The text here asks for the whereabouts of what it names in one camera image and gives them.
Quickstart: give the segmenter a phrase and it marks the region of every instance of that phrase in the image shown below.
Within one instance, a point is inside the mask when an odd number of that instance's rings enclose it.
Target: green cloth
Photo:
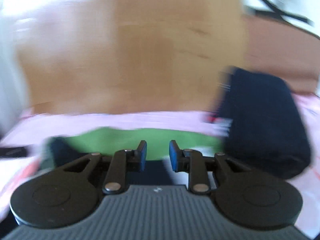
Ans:
[[[140,141],[145,140],[147,160],[168,157],[171,140],[176,140],[180,149],[205,146],[213,147],[214,152],[222,150],[220,140],[215,137],[195,132],[164,129],[118,130],[103,127],[65,139],[79,152],[100,152],[105,155],[113,155],[114,152],[122,149],[136,149]]]

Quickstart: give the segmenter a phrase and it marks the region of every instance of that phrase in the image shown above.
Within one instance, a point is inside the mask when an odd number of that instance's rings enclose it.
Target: dark navy cloth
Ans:
[[[310,146],[285,82],[234,68],[218,116],[231,119],[226,154],[289,179],[310,164]]]

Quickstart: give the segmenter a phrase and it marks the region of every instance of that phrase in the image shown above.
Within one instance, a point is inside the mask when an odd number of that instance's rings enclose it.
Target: silver screw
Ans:
[[[209,190],[209,187],[206,184],[195,184],[193,186],[193,190],[195,192],[204,193],[204,192],[207,192]]]
[[[117,191],[117,190],[121,189],[121,185],[117,182],[109,182],[104,186],[104,188],[107,191]]]

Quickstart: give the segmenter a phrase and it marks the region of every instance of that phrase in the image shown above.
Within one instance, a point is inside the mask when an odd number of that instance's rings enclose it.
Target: white logo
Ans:
[[[162,188],[157,187],[157,188],[154,188],[153,191],[156,192],[156,193],[159,193],[160,191],[162,191]]]

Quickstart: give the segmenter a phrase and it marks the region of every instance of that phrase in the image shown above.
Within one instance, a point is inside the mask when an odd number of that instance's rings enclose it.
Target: ribbed gray surface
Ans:
[[[258,232],[225,219],[209,198],[185,186],[131,186],[105,197],[81,222],[60,229],[19,226],[5,240],[306,240],[296,228]]]

